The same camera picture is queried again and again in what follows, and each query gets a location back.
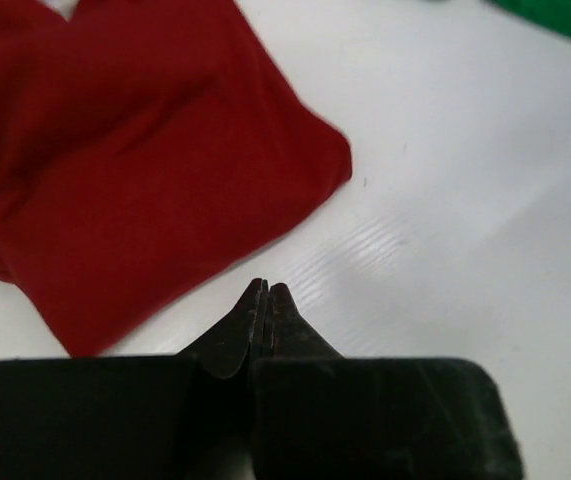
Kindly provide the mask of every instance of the black object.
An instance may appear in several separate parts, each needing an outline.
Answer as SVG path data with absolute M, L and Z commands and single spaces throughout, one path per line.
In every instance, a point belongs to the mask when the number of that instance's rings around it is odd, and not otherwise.
M 258 480 L 520 480 L 498 390 L 457 359 L 344 359 L 254 280 L 175 356 L 0 362 L 0 479 L 183 479 L 236 433 Z

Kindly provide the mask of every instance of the white surface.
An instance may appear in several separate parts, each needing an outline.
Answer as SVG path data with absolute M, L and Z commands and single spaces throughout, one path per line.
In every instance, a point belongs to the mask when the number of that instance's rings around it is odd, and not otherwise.
M 240 4 L 354 179 L 110 353 L 180 350 L 252 277 L 285 281 L 347 355 L 484 365 L 529 478 L 571 478 L 571 41 L 480 0 Z M 61 354 L 0 283 L 0 358 Z

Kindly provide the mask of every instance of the red fabric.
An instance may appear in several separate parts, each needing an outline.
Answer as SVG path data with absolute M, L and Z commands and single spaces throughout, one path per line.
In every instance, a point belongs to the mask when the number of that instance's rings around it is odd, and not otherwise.
M 232 0 L 0 0 L 0 279 L 72 355 L 283 235 L 351 175 Z

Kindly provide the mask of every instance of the tabletop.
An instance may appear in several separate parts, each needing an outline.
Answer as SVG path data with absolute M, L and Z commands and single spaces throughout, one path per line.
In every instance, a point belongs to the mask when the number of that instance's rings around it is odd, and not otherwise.
M 346 356 L 483 365 L 529 478 L 571 478 L 571 40 L 482 0 L 239 4 L 354 177 L 107 354 L 176 352 L 252 278 L 286 282 Z M 0 358 L 64 354 L 0 283 Z

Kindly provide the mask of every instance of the green object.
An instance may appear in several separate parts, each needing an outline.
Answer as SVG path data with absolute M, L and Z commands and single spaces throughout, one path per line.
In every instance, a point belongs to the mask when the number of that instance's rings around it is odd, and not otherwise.
M 490 0 L 532 22 L 571 37 L 571 0 Z

